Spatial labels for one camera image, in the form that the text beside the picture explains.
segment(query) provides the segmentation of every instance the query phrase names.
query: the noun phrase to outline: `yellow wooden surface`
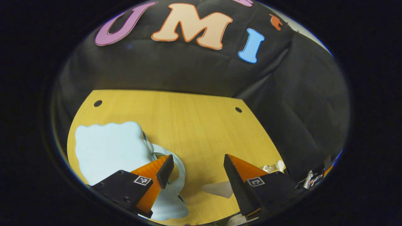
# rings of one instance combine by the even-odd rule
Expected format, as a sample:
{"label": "yellow wooden surface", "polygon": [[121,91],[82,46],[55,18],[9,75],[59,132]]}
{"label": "yellow wooden surface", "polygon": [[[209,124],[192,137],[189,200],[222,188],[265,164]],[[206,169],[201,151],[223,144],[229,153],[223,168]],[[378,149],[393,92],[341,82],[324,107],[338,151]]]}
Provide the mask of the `yellow wooden surface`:
{"label": "yellow wooden surface", "polygon": [[[94,107],[98,100],[102,104]],[[259,167],[282,160],[262,125],[240,99],[148,90],[95,90],[78,110],[68,135],[70,165],[84,182],[75,155],[76,128],[126,121],[139,123],[151,143],[175,153],[186,168],[180,194],[190,214],[162,224],[204,224],[239,212],[234,195],[226,199],[201,191],[202,185],[228,180],[223,167],[225,154]]]}

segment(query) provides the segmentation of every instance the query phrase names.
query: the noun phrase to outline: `letter i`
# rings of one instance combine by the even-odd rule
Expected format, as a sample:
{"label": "letter i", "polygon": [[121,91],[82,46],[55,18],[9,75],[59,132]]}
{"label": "letter i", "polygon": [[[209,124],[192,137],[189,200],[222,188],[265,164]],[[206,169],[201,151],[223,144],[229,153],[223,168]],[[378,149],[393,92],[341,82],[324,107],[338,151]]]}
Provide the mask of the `letter i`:
{"label": "letter i", "polygon": [[261,42],[265,40],[265,37],[251,28],[247,29],[247,33],[248,40],[244,50],[239,52],[239,57],[244,61],[254,64],[257,62],[256,55],[258,48],[260,47]]}

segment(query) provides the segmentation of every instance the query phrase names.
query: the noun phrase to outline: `purple letter u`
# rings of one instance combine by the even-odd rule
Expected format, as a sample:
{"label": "purple letter u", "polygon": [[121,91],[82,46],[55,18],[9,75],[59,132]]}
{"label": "purple letter u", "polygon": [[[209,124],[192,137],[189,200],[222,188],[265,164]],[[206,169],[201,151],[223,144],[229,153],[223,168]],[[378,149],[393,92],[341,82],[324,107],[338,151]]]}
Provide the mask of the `purple letter u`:
{"label": "purple letter u", "polygon": [[133,13],[131,16],[127,19],[126,23],[123,25],[123,27],[118,30],[117,32],[110,34],[109,29],[112,27],[113,23],[121,16],[123,16],[126,12],[116,16],[115,18],[111,19],[109,22],[107,22],[103,27],[100,29],[98,34],[96,35],[95,38],[95,44],[99,46],[104,46],[104,45],[110,45],[115,42],[118,42],[122,40],[124,37],[126,37],[134,28],[136,25],[138,19],[141,17],[141,15],[145,12],[145,10],[150,7],[155,5],[157,2],[150,2],[147,4],[143,4],[141,6],[135,7],[133,10],[131,10]]}

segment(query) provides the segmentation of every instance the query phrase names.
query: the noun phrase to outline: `black fabric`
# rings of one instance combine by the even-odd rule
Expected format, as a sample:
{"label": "black fabric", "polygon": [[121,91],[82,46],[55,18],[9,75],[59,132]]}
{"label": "black fabric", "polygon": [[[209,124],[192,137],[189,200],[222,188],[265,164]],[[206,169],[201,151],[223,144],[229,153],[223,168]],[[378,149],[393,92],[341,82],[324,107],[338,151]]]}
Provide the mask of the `black fabric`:
{"label": "black fabric", "polygon": [[[336,156],[349,125],[349,99],[343,76],[333,57],[287,24],[277,31],[265,6],[245,7],[231,0],[184,0],[194,4],[200,18],[221,12],[233,18],[222,38],[223,48],[185,42],[180,30],[174,42],[151,39],[170,13],[174,0],[149,7],[133,31],[107,46],[96,46],[101,26],[72,53],[58,85],[58,136],[64,150],[75,113],[92,90],[146,89],[191,92],[243,99],[257,116],[281,154],[290,176],[298,179]],[[118,30],[130,10],[112,26]],[[265,40],[257,63],[238,57],[252,28]]]}
{"label": "black fabric", "polygon": [[350,123],[345,79],[333,57],[304,35],[294,36],[278,68],[244,101],[294,180],[343,148]]}

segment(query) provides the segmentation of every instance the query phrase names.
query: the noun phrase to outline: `orange letter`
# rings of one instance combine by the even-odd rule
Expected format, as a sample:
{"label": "orange letter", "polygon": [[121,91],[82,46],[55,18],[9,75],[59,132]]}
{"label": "orange letter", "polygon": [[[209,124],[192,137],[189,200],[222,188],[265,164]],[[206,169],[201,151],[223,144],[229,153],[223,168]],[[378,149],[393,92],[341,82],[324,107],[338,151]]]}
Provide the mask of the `orange letter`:
{"label": "orange letter", "polygon": [[186,3],[173,3],[169,5],[172,9],[165,23],[159,31],[152,34],[155,41],[175,41],[178,39],[176,28],[180,24],[184,40],[191,41],[200,32],[204,31],[202,37],[197,39],[200,46],[210,49],[222,49],[222,36],[226,26],[233,19],[223,13],[214,12],[200,19],[194,5]]}
{"label": "orange letter", "polygon": [[280,27],[279,25],[282,25],[281,20],[279,20],[278,17],[276,17],[276,16],[274,16],[274,15],[272,15],[272,14],[270,14],[270,16],[272,17],[272,18],[271,18],[271,24],[272,24],[272,26],[274,26],[278,31],[280,31],[280,30],[281,30],[281,27]]}

